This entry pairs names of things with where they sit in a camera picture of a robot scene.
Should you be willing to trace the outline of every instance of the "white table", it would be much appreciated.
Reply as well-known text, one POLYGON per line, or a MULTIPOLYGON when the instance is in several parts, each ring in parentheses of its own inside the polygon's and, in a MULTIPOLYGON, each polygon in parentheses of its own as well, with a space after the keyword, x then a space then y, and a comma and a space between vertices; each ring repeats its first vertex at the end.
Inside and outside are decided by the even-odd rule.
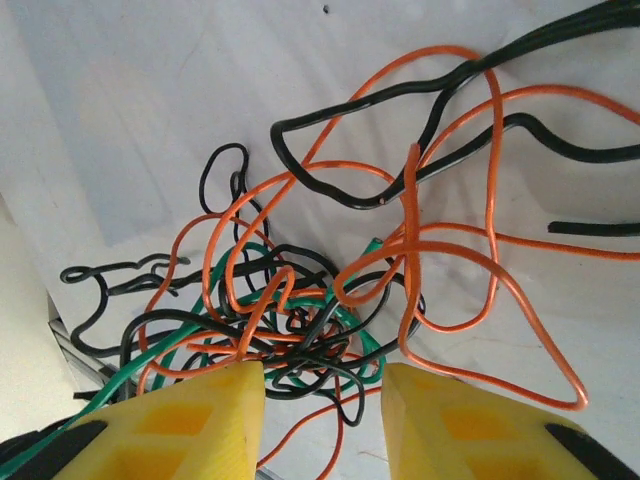
MULTIPOLYGON (((283 171, 268 137, 276 120, 344 101, 372 73, 413 49, 443 43, 491 51, 589 1, 491 0, 355 2, 0 2, 0 189, 25 233, 34 260, 65 322, 74 326, 95 308, 96 287, 62 284, 60 271, 168 252, 173 237, 199 214, 197 182, 210 153, 239 141, 251 150, 251 185, 283 171)), ((500 68, 504 90, 532 83, 589 87, 639 108, 637 31, 618 31, 537 52, 500 68)), ((432 78, 458 60, 433 58, 382 82, 432 78)), ((487 96, 475 80, 452 102, 445 121, 487 96)), ((396 174, 426 119, 433 96, 404 97, 349 117, 319 158, 370 162, 396 174)), ((508 107, 539 116, 580 145, 638 142, 638 129, 598 107, 556 97, 508 107)), ((485 128, 483 117, 451 140, 453 148, 485 128)), ((302 157, 317 135, 287 136, 302 157)), ((482 225, 487 152, 421 187, 426 221, 482 225)), ((232 161, 214 166, 208 195, 228 203, 232 161)), ((323 172, 322 178, 366 195, 382 184, 362 174, 323 172)), ((585 166, 558 158, 523 131, 506 134, 500 172, 500 231, 536 239, 637 251, 637 239, 586 239, 546 233, 554 219, 640 220, 640 164, 585 166)), ((261 197, 264 202, 269 197, 261 197)), ((338 265, 355 259, 373 236, 401 219, 398 202, 355 212, 296 187, 271 216, 276 241, 325 252, 338 265)), ((184 252, 198 268, 213 224, 189 236, 184 252)), ((457 234, 438 238, 485 248, 457 234)), ((229 234, 221 245, 231 246, 229 234)), ((515 275, 591 394, 591 406, 569 417, 584 425, 630 466, 640 469, 640 300, 636 265, 567 257, 503 246, 515 275)), ((425 295, 431 318, 466 320, 484 301, 487 275, 479 267, 425 256, 425 295)), ((188 308, 197 287, 161 306, 188 308)), ((85 335, 96 345, 119 343, 149 294, 117 298, 85 335)), ((402 295, 371 327, 391 338, 402 295)), ((501 291, 490 321, 466 334, 423 331, 423 355, 493 373, 571 398, 571 390, 540 348, 508 295, 501 291)), ((303 414, 324 405, 309 398, 269 402, 263 450, 274 446, 303 414)), ((285 478, 313 478, 335 439, 333 416, 305 427, 270 468, 285 478)), ((361 427, 347 432, 332 478, 388 478, 377 399, 368 400, 361 427)))

